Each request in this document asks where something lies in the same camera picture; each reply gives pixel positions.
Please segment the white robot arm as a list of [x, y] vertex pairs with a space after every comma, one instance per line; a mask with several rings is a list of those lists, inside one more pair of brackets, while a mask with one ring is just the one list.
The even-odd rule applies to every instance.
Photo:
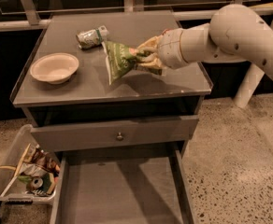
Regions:
[[250, 68], [234, 98], [241, 108], [248, 104], [262, 77], [273, 81], [273, 21], [266, 23], [241, 4], [220, 8], [203, 25], [165, 30], [138, 48], [151, 54], [144, 61], [150, 68], [249, 61]]

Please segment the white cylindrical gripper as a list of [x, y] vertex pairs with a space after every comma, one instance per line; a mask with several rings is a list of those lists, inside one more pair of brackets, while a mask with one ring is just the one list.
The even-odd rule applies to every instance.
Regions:
[[183, 59], [180, 51], [180, 37], [182, 29], [173, 29], [164, 35], [153, 36], [143, 42], [137, 49], [145, 55], [156, 53], [158, 58], [148, 63], [138, 62], [134, 65], [134, 70], [149, 72], [162, 76], [165, 67], [177, 70], [188, 65]]

